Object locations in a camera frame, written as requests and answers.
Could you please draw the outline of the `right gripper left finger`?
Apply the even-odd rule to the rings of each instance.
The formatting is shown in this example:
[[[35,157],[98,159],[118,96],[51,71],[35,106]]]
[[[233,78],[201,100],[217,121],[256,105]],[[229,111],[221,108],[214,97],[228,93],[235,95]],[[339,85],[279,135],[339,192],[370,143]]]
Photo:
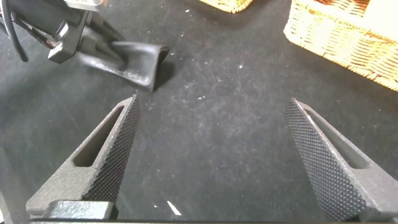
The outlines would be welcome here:
[[[26,203],[31,217],[56,200],[115,202],[140,115],[136,95],[119,102]]]

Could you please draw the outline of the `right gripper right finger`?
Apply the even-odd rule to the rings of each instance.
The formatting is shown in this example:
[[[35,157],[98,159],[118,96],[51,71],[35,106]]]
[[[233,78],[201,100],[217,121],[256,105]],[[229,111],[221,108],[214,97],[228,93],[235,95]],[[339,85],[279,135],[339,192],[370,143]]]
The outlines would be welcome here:
[[[397,180],[309,105],[292,98],[285,118],[326,219],[397,222]]]

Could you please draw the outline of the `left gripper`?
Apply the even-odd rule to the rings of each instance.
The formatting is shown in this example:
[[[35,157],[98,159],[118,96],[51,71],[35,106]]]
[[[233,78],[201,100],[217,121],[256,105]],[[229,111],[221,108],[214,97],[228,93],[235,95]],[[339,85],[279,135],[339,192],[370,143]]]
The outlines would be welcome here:
[[[14,22],[49,49],[49,60],[63,63],[77,51],[87,66],[125,70],[128,59],[112,44],[126,39],[98,13],[91,14],[90,28],[85,27],[89,14],[63,0],[12,0]]]

